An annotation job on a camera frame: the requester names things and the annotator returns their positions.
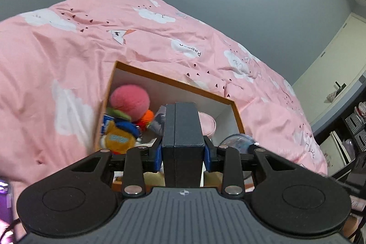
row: pink pom-pom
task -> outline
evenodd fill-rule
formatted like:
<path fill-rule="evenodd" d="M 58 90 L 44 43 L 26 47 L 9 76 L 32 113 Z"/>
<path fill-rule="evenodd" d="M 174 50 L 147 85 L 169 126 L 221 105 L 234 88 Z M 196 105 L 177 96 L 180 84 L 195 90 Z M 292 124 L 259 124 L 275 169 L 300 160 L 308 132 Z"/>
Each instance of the pink pom-pom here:
<path fill-rule="evenodd" d="M 149 109 L 150 98 L 148 93 L 137 85 L 122 85 L 109 98 L 113 108 L 126 113 L 132 121 L 139 120 Z"/>

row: metal screw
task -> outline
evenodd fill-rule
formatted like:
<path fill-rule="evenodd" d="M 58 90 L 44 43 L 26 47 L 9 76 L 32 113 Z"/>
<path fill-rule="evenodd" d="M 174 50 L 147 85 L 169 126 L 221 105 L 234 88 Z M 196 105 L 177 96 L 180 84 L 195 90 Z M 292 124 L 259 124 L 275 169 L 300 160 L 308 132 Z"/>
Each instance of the metal screw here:
<path fill-rule="evenodd" d="M 237 185 L 229 185 L 225 187 L 225 192 L 228 195 L 239 195 L 243 192 L 243 189 Z"/>
<path fill-rule="evenodd" d="M 129 195 L 138 195 L 142 192 L 142 187 L 138 185 L 129 185 L 124 188 L 124 192 Z"/>

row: smartphone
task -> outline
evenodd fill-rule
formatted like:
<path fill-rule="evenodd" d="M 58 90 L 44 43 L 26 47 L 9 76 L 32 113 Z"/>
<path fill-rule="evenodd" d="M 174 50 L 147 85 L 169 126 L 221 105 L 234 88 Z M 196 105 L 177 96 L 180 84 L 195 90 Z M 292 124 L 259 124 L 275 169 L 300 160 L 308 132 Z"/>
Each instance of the smartphone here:
<path fill-rule="evenodd" d="M 13 195 L 12 189 L 7 179 L 0 177 L 0 236 L 13 221 Z M 8 231 L 4 235 L 0 244 L 13 244 L 15 242 L 15 232 Z"/>

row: pink bedding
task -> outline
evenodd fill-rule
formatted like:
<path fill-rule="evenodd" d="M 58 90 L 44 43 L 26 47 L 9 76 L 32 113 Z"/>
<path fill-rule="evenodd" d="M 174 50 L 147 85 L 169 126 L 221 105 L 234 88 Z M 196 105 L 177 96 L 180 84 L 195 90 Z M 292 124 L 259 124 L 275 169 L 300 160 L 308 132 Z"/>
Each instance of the pink bedding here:
<path fill-rule="evenodd" d="M 91 152 L 116 60 L 230 97 L 261 146 L 327 172 L 287 81 L 162 0 L 66 0 L 1 22 L 0 47 L 0 175 L 16 198 Z"/>

